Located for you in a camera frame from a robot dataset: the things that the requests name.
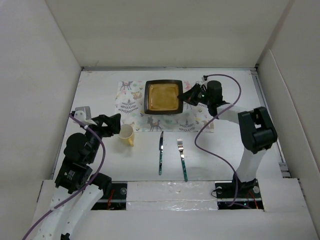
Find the floral animal print cloth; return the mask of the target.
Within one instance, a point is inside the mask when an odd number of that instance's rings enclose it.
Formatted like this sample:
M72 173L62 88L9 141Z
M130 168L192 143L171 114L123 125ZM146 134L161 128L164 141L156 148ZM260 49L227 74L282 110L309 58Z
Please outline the floral animal print cloth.
M115 109L121 123L135 132L171 131L198 132L202 127L212 133L214 124L207 107L192 106L178 99L193 83L181 80L120 81L117 86Z

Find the square yellow black plate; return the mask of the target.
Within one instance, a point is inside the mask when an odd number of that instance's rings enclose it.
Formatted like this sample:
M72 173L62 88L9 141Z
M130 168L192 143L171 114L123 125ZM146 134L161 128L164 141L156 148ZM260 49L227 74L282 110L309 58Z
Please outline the square yellow black plate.
M175 115L183 112L183 82L173 79L158 79L145 82L144 113L148 115Z

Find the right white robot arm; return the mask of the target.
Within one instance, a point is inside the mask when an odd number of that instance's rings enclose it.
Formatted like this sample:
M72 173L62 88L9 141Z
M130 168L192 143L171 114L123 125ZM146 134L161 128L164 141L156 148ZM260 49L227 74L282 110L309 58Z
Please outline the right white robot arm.
M264 106L246 110L235 103L226 102L223 100L222 84L216 80L203 85L196 83L177 98L193 106L201 103L207 106L209 114L215 119L239 126L244 150L240 164L233 174L231 191L235 196L243 197L256 182L262 158L278 139L268 110Z

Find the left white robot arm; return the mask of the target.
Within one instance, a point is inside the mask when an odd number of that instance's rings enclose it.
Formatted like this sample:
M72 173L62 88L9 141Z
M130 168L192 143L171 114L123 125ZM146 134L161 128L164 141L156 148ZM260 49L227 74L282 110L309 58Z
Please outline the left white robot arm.
M120 133L121 115L102 114L92 119L80 115L80 111L69 115L85 132L74 133L66 141L49 210L34 224L39 226L34 237L36 240L71 239L97 201L111 194L111 177L99 169L93 173L90 164L99 149L102 149L102 158L106 157L103 138Z

